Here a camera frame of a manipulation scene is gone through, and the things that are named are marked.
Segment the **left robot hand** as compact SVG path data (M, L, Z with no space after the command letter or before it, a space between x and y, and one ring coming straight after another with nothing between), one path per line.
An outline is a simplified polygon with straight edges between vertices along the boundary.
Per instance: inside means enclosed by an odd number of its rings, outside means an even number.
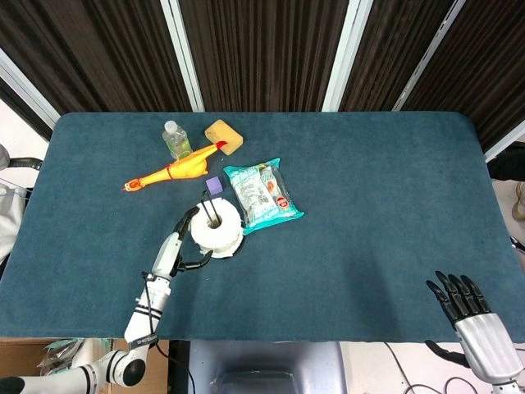
M174 231L164 240L153 263L152 275L171 280L177 273L202 268L212 258L212 250L208 251L197 262L184 262L180 255L180 249L189 229L189 224L199 210L198 206L194 206L186 211L176 224Z

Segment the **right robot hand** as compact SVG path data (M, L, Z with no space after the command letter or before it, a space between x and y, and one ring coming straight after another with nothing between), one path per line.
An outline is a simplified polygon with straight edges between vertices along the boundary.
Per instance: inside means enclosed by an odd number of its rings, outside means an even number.
M443 360L471 369L478 379L492 386L494 393L520 393L518 376L524 371L524 363L478 285L466 275L437 271L436 277L441 284L428 280L427 286L463 351L446 350L432 340L426 340L425 345Z

